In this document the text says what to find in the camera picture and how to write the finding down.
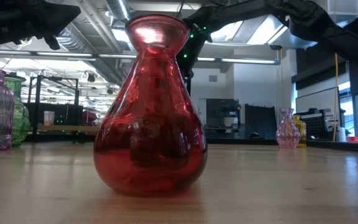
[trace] black robotic arm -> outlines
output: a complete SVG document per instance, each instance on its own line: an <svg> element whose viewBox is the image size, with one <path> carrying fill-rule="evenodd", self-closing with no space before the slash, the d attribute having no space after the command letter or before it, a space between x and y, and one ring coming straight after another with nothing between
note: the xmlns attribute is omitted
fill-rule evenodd
<svg viewBox="0 0 358 224"><path fill-rule="evenodd" d="M183 19L191 30L177 61L183 77L191 78L191 69L210 34L227 24L256 18L266 14L275 16L290 32L302 39L319 42L327 49L358 64L358 36L337 26L328 13L309 0L250 0L231 6L202 7Z"/></svg>

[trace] green glass vase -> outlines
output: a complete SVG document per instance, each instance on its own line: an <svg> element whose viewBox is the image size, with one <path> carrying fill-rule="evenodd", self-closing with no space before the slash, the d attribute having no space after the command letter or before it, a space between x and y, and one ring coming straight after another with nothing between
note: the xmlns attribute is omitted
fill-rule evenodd
<svg viewBox="0 0 358 224"><path fill-rule="evenodd" d="M13 91L15 97L15 110L13 115L12 147L20 146L30 127L29 110L21 100L22 82L25 78L17 75L6 75L5 84Z"/></svg>

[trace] table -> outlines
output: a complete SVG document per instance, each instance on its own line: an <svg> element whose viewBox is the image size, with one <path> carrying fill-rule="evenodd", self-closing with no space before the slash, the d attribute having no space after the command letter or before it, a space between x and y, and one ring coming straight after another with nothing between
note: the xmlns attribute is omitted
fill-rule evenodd
<svg viewBox="0 0 358 224"><path fill-rule="evenodd" d="M92 144L0 152L0 223L358 223L358 153L209 145L178 195L133 198L98 177Z"/></svg>

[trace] yellow vase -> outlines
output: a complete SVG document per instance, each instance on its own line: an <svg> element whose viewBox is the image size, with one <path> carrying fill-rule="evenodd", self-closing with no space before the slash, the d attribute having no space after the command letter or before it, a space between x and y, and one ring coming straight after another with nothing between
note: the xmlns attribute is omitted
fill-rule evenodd
<svg viewBox="0 0 358 224"><path fill-rule="evenodd" d="M292 116L293 122L295 123L296 128L298 128L299 133L301 134L301 139L299 141L298 147L306 147L306 123L303 122L301 116L294 115Z"/></svg>

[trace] small pink vase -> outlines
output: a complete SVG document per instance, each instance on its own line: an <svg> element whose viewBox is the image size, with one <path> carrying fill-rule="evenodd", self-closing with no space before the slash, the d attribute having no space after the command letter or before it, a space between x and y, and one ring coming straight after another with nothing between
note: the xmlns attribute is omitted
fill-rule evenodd
<svg viewBox="0 0 358 224"><path fill-rule="evenodd" d="M299 143L301 134L292 121L293 109L281 109L282 121L276 131L278 145L283 149L294 149Z"/></svg>

